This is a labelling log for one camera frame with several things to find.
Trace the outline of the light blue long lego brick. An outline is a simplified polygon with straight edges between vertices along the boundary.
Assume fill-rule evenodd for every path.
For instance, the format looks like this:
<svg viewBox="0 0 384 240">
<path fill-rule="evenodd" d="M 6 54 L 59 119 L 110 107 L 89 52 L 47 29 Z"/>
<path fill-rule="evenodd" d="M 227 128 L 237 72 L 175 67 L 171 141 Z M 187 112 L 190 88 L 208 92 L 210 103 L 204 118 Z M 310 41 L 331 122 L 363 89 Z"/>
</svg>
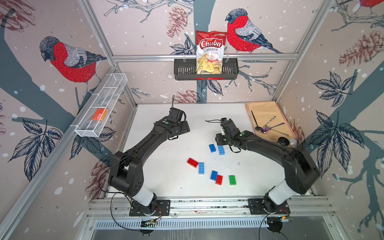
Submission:
<svg viewBox="0 0 384 240">
<path fill-rule="evenodd" d="M 223 147 L 223 146 L 218 146 L 218 151 L 219 151 L 219 155 L 220 155 L 220 156 L 225 155 L 225 150 L 224 150 L 224 147 Z"/>
</svg>

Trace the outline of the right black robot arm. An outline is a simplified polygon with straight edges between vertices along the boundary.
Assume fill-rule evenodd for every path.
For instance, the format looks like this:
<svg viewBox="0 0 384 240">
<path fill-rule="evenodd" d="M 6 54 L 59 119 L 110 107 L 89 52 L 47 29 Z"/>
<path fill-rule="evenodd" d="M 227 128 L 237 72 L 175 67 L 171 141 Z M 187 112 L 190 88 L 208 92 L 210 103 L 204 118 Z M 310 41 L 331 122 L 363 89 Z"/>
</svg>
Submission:
<svg viewBox="0 0 384 240">
<path fill-rule="evenodd" d="M 241 132 L 232 119 L 220 119 L 222 132 L 216 134 L 219 146 L 228 145 L 260 154 L 284 168 L 285 178 L 263 197 L 267 213 L 276 212 L 288 199 L 296 194 L 305 194 L 320 178 L 321 172 L 309 152 L 303 147 L 291 148 L 258 137 L 252 132 Z"/>
</svg>

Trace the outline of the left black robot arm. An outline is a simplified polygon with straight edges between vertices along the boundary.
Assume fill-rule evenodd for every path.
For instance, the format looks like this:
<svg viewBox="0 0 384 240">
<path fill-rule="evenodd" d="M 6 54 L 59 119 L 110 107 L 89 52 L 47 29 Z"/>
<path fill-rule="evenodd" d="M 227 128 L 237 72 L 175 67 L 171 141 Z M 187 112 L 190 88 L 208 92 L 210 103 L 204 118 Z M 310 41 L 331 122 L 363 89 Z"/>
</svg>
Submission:
<svg viewBox="0 0 384 240">
<path fill-rule="evenodd" d="M 133 199 L 147 214 L 155 212 L 157 196 L 144 185 L 143 166 L 165 141 L 190 132 L 186 113 L 174 107 L 169 115 L 154 123 L 152 130 L 126 152 L 116 152 L 110 167 L 108 184 Z"/>
</svg>

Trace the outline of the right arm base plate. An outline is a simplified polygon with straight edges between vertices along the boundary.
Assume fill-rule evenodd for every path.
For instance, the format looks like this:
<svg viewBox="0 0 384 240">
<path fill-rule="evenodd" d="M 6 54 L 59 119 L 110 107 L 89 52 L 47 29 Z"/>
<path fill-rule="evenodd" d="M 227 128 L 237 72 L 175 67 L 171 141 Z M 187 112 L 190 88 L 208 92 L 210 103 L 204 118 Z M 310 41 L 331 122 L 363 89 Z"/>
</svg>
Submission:
<svg viewBox="0 0 384 240">
<path fill-rule="evenodd" d="M 270 200 L 262 198 L 248 199 L 248 206 L 251 215 L 290 215 L 291 211 L 287 202 L 283 202 L 281 205 L 276 205 Z"/>
</svg>

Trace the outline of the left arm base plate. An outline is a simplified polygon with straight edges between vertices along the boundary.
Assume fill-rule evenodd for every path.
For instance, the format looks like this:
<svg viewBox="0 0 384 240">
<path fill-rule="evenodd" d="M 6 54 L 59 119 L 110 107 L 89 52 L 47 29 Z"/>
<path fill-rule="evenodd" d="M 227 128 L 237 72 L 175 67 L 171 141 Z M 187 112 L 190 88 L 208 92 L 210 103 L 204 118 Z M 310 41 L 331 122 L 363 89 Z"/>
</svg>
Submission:
<svg viewBox="0 0 384 240">
<path fill-rule="evenodd" d="M 159 217 L 170 214 L 170 200 L 153 200 L 148 206 L 141 205 L 136 200 L 131 204 L 130 217 Z"/>
</svg>

